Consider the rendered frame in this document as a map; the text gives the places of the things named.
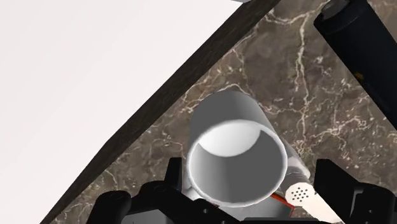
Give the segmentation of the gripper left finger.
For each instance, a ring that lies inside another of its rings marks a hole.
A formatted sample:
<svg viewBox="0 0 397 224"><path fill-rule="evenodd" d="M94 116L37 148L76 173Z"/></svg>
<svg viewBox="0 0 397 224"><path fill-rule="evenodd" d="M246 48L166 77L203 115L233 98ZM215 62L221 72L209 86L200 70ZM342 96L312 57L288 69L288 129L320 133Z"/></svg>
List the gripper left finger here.
<svg viewBox="0 0 397 224"><path fill-rule="evenodd" d="M238 224L239 220L204 199L181 193L182 158L169 159L165 179L142 185L136 196L123 190L101 194L86 224L122 224L128 214L161 211L173 224Z"/></svg>

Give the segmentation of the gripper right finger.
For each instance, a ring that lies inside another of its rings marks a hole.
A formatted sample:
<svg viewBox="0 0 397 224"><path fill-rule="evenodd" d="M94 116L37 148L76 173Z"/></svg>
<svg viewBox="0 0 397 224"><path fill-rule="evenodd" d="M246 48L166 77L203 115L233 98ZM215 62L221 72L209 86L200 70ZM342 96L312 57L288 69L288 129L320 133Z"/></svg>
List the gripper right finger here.
<svg viewBox="0 0 397 224"><path fill-rule="evenodd" d="M397 224L397 197L363 183L330 159L318 159L314 189L345 224Z"/></svg>

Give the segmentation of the white perforated kitchen tool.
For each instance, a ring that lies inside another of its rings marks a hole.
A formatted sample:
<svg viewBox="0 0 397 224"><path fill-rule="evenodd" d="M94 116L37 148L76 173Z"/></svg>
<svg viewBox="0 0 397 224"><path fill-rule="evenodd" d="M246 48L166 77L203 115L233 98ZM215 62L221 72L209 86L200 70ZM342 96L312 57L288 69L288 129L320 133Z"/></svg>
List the white perforated kitchen tool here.
<svg viewBox="0 0 397 224"><path fill-rule="evenodd" d="M328 223L342 222L335 211L316 193L309 181L310 171L306 168L296 150L283 138L287 154L287 171L280 189L286 202L302 207L313 218Z"/></svg>

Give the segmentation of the white cup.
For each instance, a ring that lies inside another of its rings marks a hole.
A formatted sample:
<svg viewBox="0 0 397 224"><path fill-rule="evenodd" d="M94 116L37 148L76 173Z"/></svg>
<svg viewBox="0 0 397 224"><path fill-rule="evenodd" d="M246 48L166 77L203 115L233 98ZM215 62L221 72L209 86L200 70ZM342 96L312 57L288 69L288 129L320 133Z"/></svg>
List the white cup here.
<svg viewBox="0 0 397 224"><path fill-rule="evenodd" d="M224 90L195 108L186 175L205 200L223 207L257 204L278 189L286 170L284 144L253 98Z"/></svg>

